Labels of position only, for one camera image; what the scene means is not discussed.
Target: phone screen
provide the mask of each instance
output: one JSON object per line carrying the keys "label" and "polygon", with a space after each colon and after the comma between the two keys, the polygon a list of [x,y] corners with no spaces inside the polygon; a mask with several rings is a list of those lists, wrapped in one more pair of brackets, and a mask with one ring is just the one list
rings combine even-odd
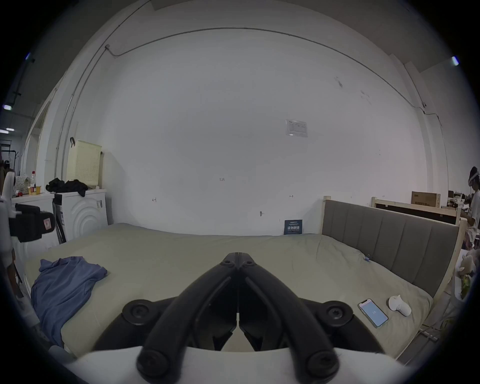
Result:
{"label": "phone screen", "polygon": [[360,309],[365,315],[371,320],[376,327],[381,326],[388,320],[388,317],[385,313],[382,312],[380,308],[371,300],[365,300],[363,303],[359,304]]}

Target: white washing machine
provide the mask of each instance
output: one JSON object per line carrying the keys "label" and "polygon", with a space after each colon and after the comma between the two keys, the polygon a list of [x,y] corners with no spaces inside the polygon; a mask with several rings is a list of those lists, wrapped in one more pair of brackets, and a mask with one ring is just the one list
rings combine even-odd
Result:
{"label": "white washing machine", "polygon": [[[40,193],[38,195],[26,195],[22,197],[12,198],[12,208],[15,209],[15,204],[34,205],[40,208],[41,211],[50,212],[53,214],[53,193]],[[59,244],[57,231],[45,233],[41,239],[20,243],[16,237],[12,238],[13,249],[15,250],[15,266],[17,267],[18,276],[27,288],[30,294],[30,287],[26,284],[25,279],[25,263],[27,260],[34,258],[41,253],[47,251]]]}
{"label": "white washing machine", "polygon": [[104,189],[91,189],[82,197],[78,192],[56,193],[54,203],[65,235],[70,241],[107,226]]}

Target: beige bedsheet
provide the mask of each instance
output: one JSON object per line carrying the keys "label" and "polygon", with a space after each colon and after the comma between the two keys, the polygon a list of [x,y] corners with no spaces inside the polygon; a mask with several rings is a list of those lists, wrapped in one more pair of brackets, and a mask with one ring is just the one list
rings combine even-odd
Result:
{"label": "beige bedsheet", "polygon": [[[301,298],[346,302],[392,357],[412,340],[432,305],[431,296],[422,289],[323,235],[196,236],[115,224],[40,258],[83,256],[108,270],[107,277],[95,284],[90,300],[61,330],[65,345],[81,356],[127,302],[177,296],[230,252],[247,252]],[[39,275],[40,258],[26,265],[30,284]],[[398,294],[411,306],[411,316],[388,309],[387,299]],[[380,328],[358,309],[365,299],[372,299],[389,317]]]}

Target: cardboard box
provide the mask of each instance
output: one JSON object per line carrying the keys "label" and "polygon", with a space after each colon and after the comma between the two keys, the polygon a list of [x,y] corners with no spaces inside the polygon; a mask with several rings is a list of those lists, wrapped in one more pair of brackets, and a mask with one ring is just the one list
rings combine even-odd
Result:
{"label": "cardboard box", "polygon": [[440,194],[431,192],[412,192],[412,204],[440,208]]}

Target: laundry basket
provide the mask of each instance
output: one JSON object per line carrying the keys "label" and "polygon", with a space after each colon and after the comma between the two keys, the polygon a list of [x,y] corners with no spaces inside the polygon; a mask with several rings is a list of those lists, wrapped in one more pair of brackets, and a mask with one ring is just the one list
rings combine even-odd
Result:
{"label": "laundry basket", "polygon": [[102,147],[85,141],[74,140],[73,137],[70,138],[70,142],[67,180],[78,179],[89,187],[97,186]]}

